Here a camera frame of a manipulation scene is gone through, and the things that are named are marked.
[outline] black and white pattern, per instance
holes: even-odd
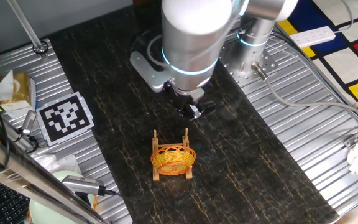
[[[38,108],[37,114],[49,146],[71,139],[94,126],[93,117],[79,93],[51,101]]]

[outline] small wooden basket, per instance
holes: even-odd
[[[196,152],[189,148],[187,128],[182,140],[183,143],[159,145],[157,131],[154,130],[153,154],[150,158],[153,164],[154,181],[160,180],[160,174],[186,174],[187,179],[193,178],[191,169],[196,159]]]

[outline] white cable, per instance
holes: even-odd
[[[338,106],[341,108],[345,108],[345,109],[349,109],[351,111],[354,111],[355,113],[358,114],[358,109],[349,106],[349,105],[345,105],[343,103],[336,103],[336,102],[316,102],[316,103],[290,103],[288,101],[285,101],[283,98],[281,98],[276,91],[274,91],[272,85],[270,84],[269,80],[266,79],[265,80],[266,85],[268,86],[268,88],[270,89],[270,91],[273,93],[273,95],[277,98],[278,101],[280,101],[281,103],[288,105],[288,106],[294,106],[294,107],[309,107],[309,106]]]
[[[350,25],[347,29],[335,31],[334,34],[348,31],[348,30],[353,26],[353,22],[354,22],[354,20],[353,20],[353,13],[352,13],[351,8],[350,8],[349,5],[345,2],[345,0],[341,0],[341,1],[342,1],[343,4],[346,6],[347,10],[349,11],[349,15],[351,16],[351,25]]]

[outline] gray cable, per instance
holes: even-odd
[[[272,85],[270,84],[269,80],[266,79],[265,80],[266,85],[268,86],[268,88],[270,89],[270,91],[273,93],[273,95],[277,98],[278,101],[280,101],[281,103],[287,105],[287,106],[294,106],[294,107],[309,107],[309,106],[338,106],[341,108],[345,108],[351,111],[354,111],[355,113],[358,114],[358,109],[349,106],[349,105],[345,105],[343,103],[336,103],[336,102],[316,102],[316,103],[290,103],[288,101],[285,101],[283,98],[281,98],[276,91],[273,89]]]
[[[150,53],[150,48],[152,47],[152,45],[154,44],[154,42],[156,40],[158,40],[159,38],[161,38],[162,35],[158,35],[156,37],[154,37],[150,42],[149,44],[147,45],[147,49],[146,49],[146,52],[147,52],[147,56],[149,57],[149,59],[156,65],[160,65],[160,66],[163,66],[163,67],[168,67],[169,64],[167,63],[164,63],[164,62],[159,62],[158,60],[154,59],[152,54]]]
[[[351,25],[347,28],[347,29],[344,29],[344,30],[339,30],[339,31],[335,31],[334,34],[337,34],[337,33],[340,33],[340,32],[345,32],[345,31],[348,31],[352,26],[353,26],[353,22],[354,22],[354,19],[353,19],[353,13],[352,13],[352,10],[351,8],[349,7],[349,5],[345,2],[345,0],[341,0],[343,2],[343,4],[346,6],[346,9],[349,11],[349,15],[351,16]]]

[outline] blue led ring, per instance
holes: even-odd
[[[166,58],[165,54],[164,54],[164,49],[161,48],[161,51],[162,51],[162,57],[164,58],[165,62],[167,64],[170,64],[168,59]],[[187,71],[183,71],[183,70],[180,70],[179,68],[176,68],[175,66],[171,65],[172,69],[174,69],[175,71],[179,72],[179,73],[182,73],[182,74],[185,74],[185,75],[200,75],[202,73],[205,73],[207,71],[209,71],[211,68],[213,68],[216,64],[216,62],[218,61],[218,59],[215,60],[214,63],[212,63],[212,65],[210,65],[208,68],[206,69],[203,69],[201,71],[197,71],[197,72],[187,72]]]
[[[237,38],[240,39],[240,35],[239,35],[239,31],[237,30]],[[262,45],[265,45],[267,43],[269,39],[267,39],[264,43],[261,43],[261,44],[250,44],[250,43],[247,43],[245,41],[243,41],[242,39],[240,39],[240,42],[245,44],[245,45],[248,45],[248,46],[251,46],[251,47],[259,47],[259,46],[262,46]]]

